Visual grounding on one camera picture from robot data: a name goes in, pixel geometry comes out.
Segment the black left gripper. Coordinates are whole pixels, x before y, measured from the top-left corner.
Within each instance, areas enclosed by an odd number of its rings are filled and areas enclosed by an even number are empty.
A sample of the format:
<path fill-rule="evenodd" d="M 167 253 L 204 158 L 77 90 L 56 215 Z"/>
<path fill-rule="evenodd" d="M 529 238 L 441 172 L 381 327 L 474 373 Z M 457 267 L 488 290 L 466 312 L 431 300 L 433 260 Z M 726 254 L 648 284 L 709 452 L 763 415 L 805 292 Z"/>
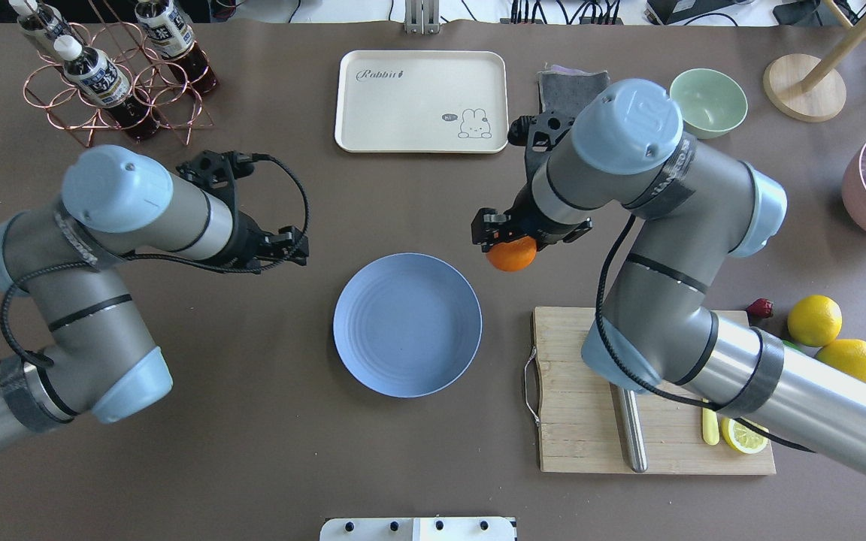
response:
<path fill-rule="evenodd" d="M 238 208 L 237 181 L 253 174 L 259 162 L 278 165 L 298 187 L 306 215 L 302 227 L 290 225 L 276 233 L 265 231 Z M 178 165 L 176 171 L 179 178 L 202 189 L 207 202 L 207 220 L 201 233 L 195 242 L 178 250 L 178 256 L 223 271 L 243 268 L 261 273 L 283 261 L 306 266 L 309 200 L 299 179 L 278 158 L 264 153 L 203 151 Z"/>

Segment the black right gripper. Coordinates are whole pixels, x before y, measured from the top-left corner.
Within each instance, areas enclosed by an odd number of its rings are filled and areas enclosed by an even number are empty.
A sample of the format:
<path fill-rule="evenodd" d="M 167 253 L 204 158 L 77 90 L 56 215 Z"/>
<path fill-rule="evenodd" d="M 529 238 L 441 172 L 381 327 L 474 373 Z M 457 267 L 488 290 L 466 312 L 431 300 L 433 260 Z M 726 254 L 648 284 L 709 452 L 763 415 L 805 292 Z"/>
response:
<path fill-rule="evenodd" d="M 472 230 L 478 232 L 478 246 L 488 253 L 498 244 L 516 242 L 523 236 L 533 237 L 538 250 L 559 242 L 573 243 L 592 229 L 592 218 L 553 218 L 543 212 L 533 188 L 542 183 L 538 174 L 546 167 L 549 153 L 573 126 L 574 117 L 559 112 L 525 114 L 514 120 L 508 130 L 508 143 L 525 147 L 526 185 L 518 192 L 507 213 L 496 209 L 479 209 L 472 219 Z M 502 229 L 512 220 L 514 229 Z"/>

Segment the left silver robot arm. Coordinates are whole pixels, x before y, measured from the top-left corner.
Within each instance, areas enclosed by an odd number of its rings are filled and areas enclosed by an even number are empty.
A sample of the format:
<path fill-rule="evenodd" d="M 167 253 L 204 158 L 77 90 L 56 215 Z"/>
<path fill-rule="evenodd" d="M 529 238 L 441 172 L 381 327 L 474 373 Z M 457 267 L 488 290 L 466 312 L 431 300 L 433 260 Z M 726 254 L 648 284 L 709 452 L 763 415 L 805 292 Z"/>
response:
<path fill-rule="evenodd" d="M 0 223 L 0 451 L 82 413 L 118 422 L 173 387 L 117 267 L 172 261 L 260 274 L 309 256 L 302 226 L 267 231 L 238 206 L 237 182 L 264 153 L 204 151 L 175 172 L 120 145 L 83 151 L 43 207 Z"/>

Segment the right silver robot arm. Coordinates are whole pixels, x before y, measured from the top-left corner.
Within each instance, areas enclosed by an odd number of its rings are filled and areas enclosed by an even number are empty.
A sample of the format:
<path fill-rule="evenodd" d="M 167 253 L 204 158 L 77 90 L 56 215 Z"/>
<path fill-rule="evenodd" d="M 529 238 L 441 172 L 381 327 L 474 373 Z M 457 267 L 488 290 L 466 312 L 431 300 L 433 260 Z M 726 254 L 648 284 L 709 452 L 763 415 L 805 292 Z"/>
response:
<path fill-rule="evenodd" d="M 570 243 L 618 201 L 643 225 L 611 289 L 598 285 L 585 363 L 630 391 L 710 409 L 866 475 L 866 383 L 702 306 L 725 258 L 752 255 L 779 231 L 784 189 L 684 133 L 654 82 L 612 83 L 553 122 L 513 206 L 479 210 L 472 243 Z"/>

